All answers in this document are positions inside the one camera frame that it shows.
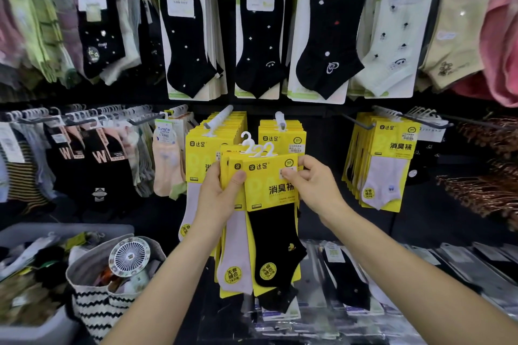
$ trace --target portable fan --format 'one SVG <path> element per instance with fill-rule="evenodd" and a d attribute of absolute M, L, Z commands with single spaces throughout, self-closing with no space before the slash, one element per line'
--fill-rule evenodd
<path fill-rule="evenodd" d="M 146 265 L 151 250 L 140 237 L 129 237 L 119 242 L 110 252 L 108 264 L 116 276 L 129 278 L 136 292 L 144 290 L 149 283 Z"/>

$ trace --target forearm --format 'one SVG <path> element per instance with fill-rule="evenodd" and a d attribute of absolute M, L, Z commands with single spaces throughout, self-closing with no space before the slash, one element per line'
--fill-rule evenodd
<path fill-rule="evenodd" d="M 518 326 L 508 316 L 346 204 L 326 222 L 427 343 L 515 343 Z"/>
<path fill-rule="evenodd" d="M 174 342 L 214 243 L 214 237 L 192 230 L 167 257 L 103 345 Z"/>

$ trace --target black and white striped basket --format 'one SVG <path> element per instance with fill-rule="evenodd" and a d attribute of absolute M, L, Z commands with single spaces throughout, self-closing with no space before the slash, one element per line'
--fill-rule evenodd
<path fill-rule="evenodd" d="M 102 341 L 139 293 L 115 294 L 108 287 L 93 287 L 98 275 L 108 265 L 110 252 L 117 243 L 133 234 L 106 241 L 88 251 L 68 266 L 66 278 L 74 288 L 72 307 L 96 343 Z M 148 242 L 151 259 L 165 261 L 165 254 L 155 240 L 139 236 Z"/>

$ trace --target yellow round sticker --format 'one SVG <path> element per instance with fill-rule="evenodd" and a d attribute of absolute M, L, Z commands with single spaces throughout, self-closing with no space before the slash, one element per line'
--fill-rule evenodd
<path fill-rule="evenodd" d="M 266 263 L 261 267 L 260 276 L 263 280 L 271 280 L 277 273 L 277 266 L 274 263 Z"/>
<path fill-rule="evenodd" d="M 185 237 L 185 235 L 187 234 L 187 232 L 191 229 L 191 224 L 185 224 L 183 225 L 181 228 L 180 228 L 180 235 L 182 235 L 183 237 Z"/>
<path fill-rule="evenodd" d="M 374 198 L 374 190 L 372 188 L 366 188 L 365 190 L 363 190 L 363 197 L 365 199 Z"/>
<path fill-rule="evenodd" d="M 229 267 L 225 273 L 225 282 L 227 284 L 235 284 L 241 279 L 241 269 L 237 266 Z"/>

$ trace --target hand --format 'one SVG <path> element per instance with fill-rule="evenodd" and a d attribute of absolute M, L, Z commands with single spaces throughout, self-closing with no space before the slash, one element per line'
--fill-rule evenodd
<path fill-rule="evenodd" d="M 295 172 L 291 168 L 282 169 L 282 176 L 299 191 L 301 199 L 317 213 L 327 226 L 329 216 L 343 210 L 347 204 L 336 185 L 333 173 L 328 166 L 312 156 L 301 156 L 298 165 L 304 170 Z"/>
<path fill-rule="evenodd" d="M 221 235 L 223 227 L 234 212 L 237 193 L 247 178 L 247 174 L 244 171 L 236 172 L 225 191 L 221 189 L 219 177 L 220 163 L 216 161 L 205 175 L 193 222 L 196 233 L 204 232 L 205 237 L 213 237 L 215 240 Z"/>

